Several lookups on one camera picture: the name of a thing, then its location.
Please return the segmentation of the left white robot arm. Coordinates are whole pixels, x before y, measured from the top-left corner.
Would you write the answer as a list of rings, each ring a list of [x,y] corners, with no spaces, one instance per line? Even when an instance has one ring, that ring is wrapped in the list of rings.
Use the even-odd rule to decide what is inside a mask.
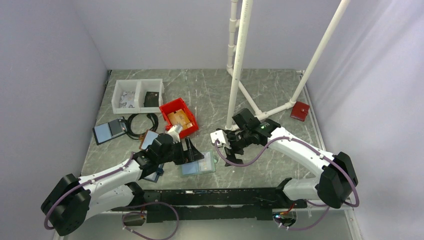
[[[66,236],[104,211],[126,206],[137,210],[144,203],[138,180],[157,172],[162,164],[178,166],[203,158],[189,137],[181,141],[160,133],[145,149],[132,152],[116,166],[87,176],[63,176],[41,204],[44,228]]]

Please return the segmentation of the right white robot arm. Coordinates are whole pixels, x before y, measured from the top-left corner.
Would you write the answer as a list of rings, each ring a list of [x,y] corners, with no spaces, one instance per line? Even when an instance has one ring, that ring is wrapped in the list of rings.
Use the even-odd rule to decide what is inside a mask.
[[[246,108],[232,119],[239,127],[237,130],[217,129],[210,134],[211,143],[227,166],[248,167],[265,150],[272,149],[314,174],[314,178],[284,179],[275,188],[275,200],[280,207],[310,200],[322,201],[334,209],[342,205],[359,206],[358,178],[348,154],[333,154],[315,147],[272,119],[259,120]]]

